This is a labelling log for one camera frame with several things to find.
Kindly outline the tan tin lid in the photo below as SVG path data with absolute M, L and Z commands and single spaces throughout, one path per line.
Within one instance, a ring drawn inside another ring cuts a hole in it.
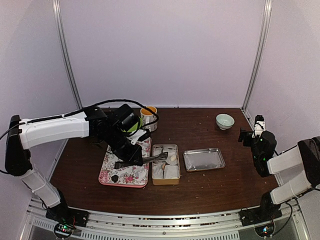
M 183 159 L 187 172 L 223 169 L 226 166 L 219 148 L 186 150 Z

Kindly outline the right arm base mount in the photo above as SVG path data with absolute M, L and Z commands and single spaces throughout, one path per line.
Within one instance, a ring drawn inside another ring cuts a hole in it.
M 273 203 L 270 192 L 264 193 L 260 200 L 260 206 L 240 210 L 241 224 L 243 227 L 254 225 L 255 233 L 259 237 L 271 237 L 276 228 L 274 220 L 282 217 L 280 206 L 280 204 Z

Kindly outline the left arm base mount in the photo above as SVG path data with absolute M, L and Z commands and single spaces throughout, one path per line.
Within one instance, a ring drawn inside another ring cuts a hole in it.
M 88 211 L 70 208 L 64 203 L 50 208 L 42 202 L 42 207 L 46 210 L 45 217 L 56 221 L 53 233 L 60 240 L 69 238 L 75 233 L 77 227 L 87 226 Z

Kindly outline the white heart chocolate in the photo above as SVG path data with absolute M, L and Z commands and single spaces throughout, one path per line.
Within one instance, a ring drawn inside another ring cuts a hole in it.
M 170 160 L 171 160 L 172 162 L 174 162 L 176 159 L 177 159 L 177 156 L 176 156 L 176 155 L 172 155 L 172 156 L 170 157 Z

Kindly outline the metal tongs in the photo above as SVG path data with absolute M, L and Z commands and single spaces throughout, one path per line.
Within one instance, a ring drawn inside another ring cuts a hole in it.
M 150 157 L 143 158 L 142 165 L 152 163 L 155 161 L 165 161 L 167 159 L 168 155 L 169 155 L 168 152 L 163 152 L 163 153 L 160 153 L 156 156 L 150 156 Z M 125 168 L 125 167 L 130 167 L 130 166 L 140 166 L 140 165 L 137 163 L 128 163 L 128 162 L 124 162 L 124 161 L 117 161 L 114 164 L 114 169 L 118 170 L 120 168 Z

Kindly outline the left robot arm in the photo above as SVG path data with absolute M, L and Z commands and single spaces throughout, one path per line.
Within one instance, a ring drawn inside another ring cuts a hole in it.
M 94 136 L 106 142 L 126 166 L 142 166 L 142 147 L 129 140 L 127 133 L 137 123 L 139 118 L 127 104 L 110 113 L 90 107 L 79 113 L 43 119 L 20 119 L 19 115 L 14 115 L 7 131 L 5 170 L 19 177 L 55 217 L 67 222 L 72 218 L 72 211 L 64 195 L 31 163 L 30 149 L 59 140 Z

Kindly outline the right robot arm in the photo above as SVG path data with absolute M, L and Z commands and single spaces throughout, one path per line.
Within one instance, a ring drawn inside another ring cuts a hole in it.
M 283 183 L 263 194 L 256 210 L 259 220 L 268 220 L 281 204 L 320 184 L 320 137 L 300 140 L 295 146 L 276 154 L 275 135 L 265 129 L 239 131 L 238 141 L 249 147 L 255 170 L 261 177 L 279 176 Z

